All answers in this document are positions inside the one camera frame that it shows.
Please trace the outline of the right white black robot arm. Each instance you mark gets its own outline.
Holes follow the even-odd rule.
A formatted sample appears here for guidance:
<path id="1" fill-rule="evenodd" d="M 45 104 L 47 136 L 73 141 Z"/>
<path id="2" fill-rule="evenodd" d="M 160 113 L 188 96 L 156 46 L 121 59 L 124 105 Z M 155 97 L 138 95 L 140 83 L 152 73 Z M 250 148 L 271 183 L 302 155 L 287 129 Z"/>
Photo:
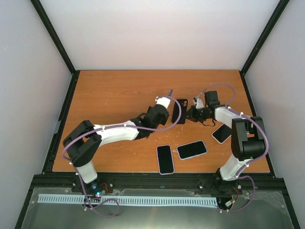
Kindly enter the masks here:
<path id="1" fill-rule="evenodd" d="M 261 117 L 247 116 L 221 104 L 217 91 L 204 93 L 205 102 L 199 96 L 193 98 L 194 105 L 186 112 L 186 119 L 203 123 L 207 119 L 221 122 L 231 129 L 232 154 L 227 162 L 217 169 L 211 187 L 225 193 L 236 187 L 240 174 L 269 151 L 269 142 Z"/>

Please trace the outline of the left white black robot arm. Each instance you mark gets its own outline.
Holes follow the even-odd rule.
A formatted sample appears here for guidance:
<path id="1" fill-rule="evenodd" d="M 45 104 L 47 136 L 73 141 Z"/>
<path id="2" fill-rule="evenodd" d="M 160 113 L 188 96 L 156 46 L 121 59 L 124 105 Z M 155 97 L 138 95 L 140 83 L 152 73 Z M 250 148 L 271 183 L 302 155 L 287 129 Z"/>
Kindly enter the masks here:
<path id="1" fill-rule="evenodd" d="M 168 104 L 157 103 L 146 113 L 116 125 L 93 125 L 82 121 L 63 141 L 72 165 L 82 178 L 82 186 L 89 192 L 98 189 L 99 180 L 92 158 L 98 148 L 118 142 L 148 138 L 159 125 L 165 125 L 169 117 Z"/>

